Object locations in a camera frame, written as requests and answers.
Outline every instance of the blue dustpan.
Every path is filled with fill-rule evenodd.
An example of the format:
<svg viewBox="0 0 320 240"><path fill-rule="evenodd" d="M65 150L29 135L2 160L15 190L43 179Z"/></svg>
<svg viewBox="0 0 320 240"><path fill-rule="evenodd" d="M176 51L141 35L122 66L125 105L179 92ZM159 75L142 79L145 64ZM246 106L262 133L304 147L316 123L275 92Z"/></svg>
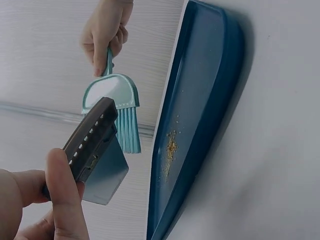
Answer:
<svg viewBox="0 0 320 240"><path fill-rule="evenodd" d="M162 240L172 225L225 116L243 57L237 21L190 0L154 139L147 240Z"/></svg>

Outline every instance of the teal handle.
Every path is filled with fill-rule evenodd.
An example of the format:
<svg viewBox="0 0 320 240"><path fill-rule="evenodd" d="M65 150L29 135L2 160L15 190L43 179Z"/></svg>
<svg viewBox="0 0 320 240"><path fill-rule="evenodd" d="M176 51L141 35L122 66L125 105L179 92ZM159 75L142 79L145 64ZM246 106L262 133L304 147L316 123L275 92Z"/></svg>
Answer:
<svg viewBox="0 0 320 240"><path fill-rule="evenodd" d="M112 63L112 59L113 59L113 55L112 55L112 51L111 51L111 48L108 47L107 49L107 54L106 54L107 58L106 58L106 67L105 67L105 70L102 74L102 77L105 77L107 75L110 75L112 74L112 68L113 68L113 63Z"/></svg>

